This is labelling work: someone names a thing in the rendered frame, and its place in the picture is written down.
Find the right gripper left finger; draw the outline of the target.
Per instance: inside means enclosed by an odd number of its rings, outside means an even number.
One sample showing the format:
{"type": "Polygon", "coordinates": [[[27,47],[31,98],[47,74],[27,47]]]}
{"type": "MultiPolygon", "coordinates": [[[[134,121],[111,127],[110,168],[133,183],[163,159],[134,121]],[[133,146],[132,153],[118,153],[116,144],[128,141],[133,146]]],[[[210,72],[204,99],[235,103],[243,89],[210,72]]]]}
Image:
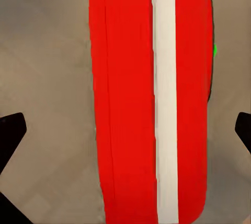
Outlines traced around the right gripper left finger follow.
{"type": "Polygon", "coordinates": [[[0,118],[0,174],[26,131],[25,118],[21,112],[0,118]]]}

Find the radio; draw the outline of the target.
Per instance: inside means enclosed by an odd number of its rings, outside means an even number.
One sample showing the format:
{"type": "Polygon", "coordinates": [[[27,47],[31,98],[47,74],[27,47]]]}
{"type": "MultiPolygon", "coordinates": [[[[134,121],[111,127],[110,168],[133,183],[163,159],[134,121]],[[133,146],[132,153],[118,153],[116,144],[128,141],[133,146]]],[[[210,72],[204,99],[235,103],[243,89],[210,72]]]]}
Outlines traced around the radio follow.
{"type": "Polygon", "coordinates": [[[207,192],[212,0],[89,0],[106,224],[192,224],[207,192]]]}

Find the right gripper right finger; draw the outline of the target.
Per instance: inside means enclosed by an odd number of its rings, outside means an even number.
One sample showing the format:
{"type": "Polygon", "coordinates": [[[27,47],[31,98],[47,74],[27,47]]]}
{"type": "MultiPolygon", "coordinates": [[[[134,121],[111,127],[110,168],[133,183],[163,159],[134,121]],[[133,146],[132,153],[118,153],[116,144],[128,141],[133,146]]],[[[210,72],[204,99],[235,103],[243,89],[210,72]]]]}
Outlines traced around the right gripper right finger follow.
{"type": "Polygon", "coordinates": [[[251,153],[251,114],[240,112],[236,119],[235,132],[251,153]]]}

